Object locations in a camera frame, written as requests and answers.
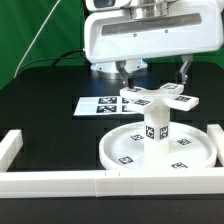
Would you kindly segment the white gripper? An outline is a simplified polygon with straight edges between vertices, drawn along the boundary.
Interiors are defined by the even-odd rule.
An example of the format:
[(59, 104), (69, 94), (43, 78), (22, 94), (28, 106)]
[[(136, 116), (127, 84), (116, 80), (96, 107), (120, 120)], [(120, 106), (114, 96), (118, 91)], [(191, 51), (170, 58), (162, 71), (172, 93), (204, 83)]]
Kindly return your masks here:
[(224, 43), (224, 0), (131, 0), (120, 9), (91, 12), (84, 45), (92, 63), (116, 62), (128, 88), (126, 60), (183, 55), (177, 82), (185, 84), (193, 62), (188, 54), (216, 51)]

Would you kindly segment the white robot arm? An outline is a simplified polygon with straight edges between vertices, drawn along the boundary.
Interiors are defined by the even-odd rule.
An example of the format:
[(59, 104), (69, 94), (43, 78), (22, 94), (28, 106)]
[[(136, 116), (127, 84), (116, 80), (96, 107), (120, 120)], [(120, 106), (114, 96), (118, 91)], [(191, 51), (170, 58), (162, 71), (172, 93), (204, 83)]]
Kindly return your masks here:
[(91, 69), (130, 84), (151, 58), (180, 56), (186, 71), (195, 53), (224, 43), (224, 0), (85, 0), (84, 26)]

